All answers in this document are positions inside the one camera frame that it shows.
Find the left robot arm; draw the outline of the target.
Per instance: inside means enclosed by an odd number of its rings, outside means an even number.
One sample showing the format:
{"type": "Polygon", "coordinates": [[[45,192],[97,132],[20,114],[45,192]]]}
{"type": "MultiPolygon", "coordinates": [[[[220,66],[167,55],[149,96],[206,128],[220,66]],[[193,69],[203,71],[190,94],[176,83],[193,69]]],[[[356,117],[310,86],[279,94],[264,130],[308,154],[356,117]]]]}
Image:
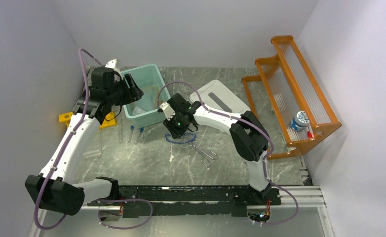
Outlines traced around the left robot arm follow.
{"type": "Polygon", "coordinates": [[[99,177],[90,182],[75,184],[76,168],[92,137],[113,106],[130,104],[144,95],[130,73],[99,67],[91,74],[76,102],[67,132],[57,150],[40,171],[29,175],[25,187],[35,203],[34,217],[39,209],[73,216],[84,204],[101,199],[114,205],[120,199],[118,181],[99,177]]]}

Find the yellow test tube rack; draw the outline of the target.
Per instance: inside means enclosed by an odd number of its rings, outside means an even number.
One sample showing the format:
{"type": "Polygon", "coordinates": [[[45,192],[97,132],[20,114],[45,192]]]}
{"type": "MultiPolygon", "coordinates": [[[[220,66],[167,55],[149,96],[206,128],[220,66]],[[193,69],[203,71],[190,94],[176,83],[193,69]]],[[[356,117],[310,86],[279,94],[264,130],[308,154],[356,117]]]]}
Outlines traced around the yellow test tube rack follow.
{"type": "MultiPolygon", "coordinates": [[[[58,121],[60,123],[65,124],[68,127],[70,125],[72,115],[73,115],[72,112],[60,114],[58,116],[58,121]]],[[[100,125],[99,129],[101,130],[101,129],[105,129],[116,125],[117,125],[116,114],[114,112],[110,112],[109,114],[106,115],[106,118],[103,121],[103,123],[100,125]]]]}

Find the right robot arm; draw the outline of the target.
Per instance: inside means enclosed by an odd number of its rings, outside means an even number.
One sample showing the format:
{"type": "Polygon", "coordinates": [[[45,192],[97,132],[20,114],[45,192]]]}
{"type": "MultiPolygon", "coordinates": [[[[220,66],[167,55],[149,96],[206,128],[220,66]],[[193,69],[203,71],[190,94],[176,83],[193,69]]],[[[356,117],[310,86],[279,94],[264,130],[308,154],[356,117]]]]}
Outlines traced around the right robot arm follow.
{"type": "Polygon", "coordinates": [[[263,204],[269,198],[271,184],[264,161],[268,156],[270,137],[251,111],[228,113],[201,101],[190,103],[177,93],[161,103],[158,112],[164,114],[163,124],[174,139],[184,136],[191,126],[198,128],[200,125],[230,135],[235,150],[248,167],[251,200],[263,204]]]}

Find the amber rubber tube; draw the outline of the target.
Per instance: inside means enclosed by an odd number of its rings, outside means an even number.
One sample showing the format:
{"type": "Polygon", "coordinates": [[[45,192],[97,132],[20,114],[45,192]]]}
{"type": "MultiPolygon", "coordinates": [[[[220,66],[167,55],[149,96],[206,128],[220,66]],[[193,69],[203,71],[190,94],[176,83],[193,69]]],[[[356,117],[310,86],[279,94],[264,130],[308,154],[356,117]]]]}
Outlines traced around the amber rubber tube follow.
{"type": "Polygon", "coordinates": [[[151,103],[156,103],[159,89],[158,87],[154,85],[145,86],[142,88],[142,91],[144,93],[142,99],[150,101],[151,103]]]}

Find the small white plastic bag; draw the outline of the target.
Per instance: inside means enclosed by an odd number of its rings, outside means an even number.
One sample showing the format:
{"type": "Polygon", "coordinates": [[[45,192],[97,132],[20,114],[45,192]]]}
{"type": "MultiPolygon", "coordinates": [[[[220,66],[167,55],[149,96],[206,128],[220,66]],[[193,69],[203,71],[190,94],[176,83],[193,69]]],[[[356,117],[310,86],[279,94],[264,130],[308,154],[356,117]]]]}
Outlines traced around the small white plastic bag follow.
{"type": "Polygon", "coordinates": [[[134,109],[133,109],[133,112],[132,112],[132,116],[140,116],[140,115],[143,115],[145,114],[147,111],[138,107],[138,106],[135,106],[134,109]]]}

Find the blue safety goggles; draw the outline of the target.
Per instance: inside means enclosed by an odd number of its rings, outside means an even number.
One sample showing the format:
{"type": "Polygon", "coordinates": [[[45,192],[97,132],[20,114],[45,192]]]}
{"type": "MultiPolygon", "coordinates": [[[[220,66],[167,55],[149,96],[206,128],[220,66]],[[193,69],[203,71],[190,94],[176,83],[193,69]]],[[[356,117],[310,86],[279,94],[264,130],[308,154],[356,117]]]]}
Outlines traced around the blue safety goggles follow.
{"type": "Polygon", "coordinates": [[[197,135],[195,133],[186,133],[181,138],[173,138],[171,134],[164,135],[165,140],[171,144],[189,144],[193,143],[197,135]]]}

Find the teal plastic bin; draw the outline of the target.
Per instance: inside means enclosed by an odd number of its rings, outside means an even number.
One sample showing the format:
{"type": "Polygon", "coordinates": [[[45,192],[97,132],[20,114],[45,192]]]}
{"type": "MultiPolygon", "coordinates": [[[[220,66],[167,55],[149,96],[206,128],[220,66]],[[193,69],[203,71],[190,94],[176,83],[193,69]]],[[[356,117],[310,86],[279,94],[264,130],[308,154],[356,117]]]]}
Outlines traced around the teal plastic bin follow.
{"type": "Polygon", "coordinates": [[[136,128],[142,128],[163,122],[165,115],[157,111],[158,105],[167,102],[170,95],[162,75],[155,64],[148,64],[121,71],[122,75],[131,74],[137,86],[143,91],[142,98],[124,105],[126,118],[136,128]]]}

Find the metal scissors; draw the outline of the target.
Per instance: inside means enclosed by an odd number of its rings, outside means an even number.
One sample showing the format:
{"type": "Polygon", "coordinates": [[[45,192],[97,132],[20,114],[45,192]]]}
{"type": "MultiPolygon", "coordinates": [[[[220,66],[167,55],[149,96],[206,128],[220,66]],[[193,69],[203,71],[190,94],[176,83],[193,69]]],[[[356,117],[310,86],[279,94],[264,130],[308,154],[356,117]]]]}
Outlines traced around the metal scissors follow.
{"type": "Polygon", "coordinates": [[[198,154],[201,155],[201,160],[200,162],[202,163],[202,165],[204,165],[206,168],[210,168],[211,167],[211,164],[214,160],[217,160],[218,159],[218,156],[215,152],[211,151],[211,150],[208,150],[208,151],[205,151],[203,149],[201,149],[199,146],[197,146],[196,144],[194,143],[189,143],[189,146],[194,148],[196,150],[196,152],[198,154]]]}

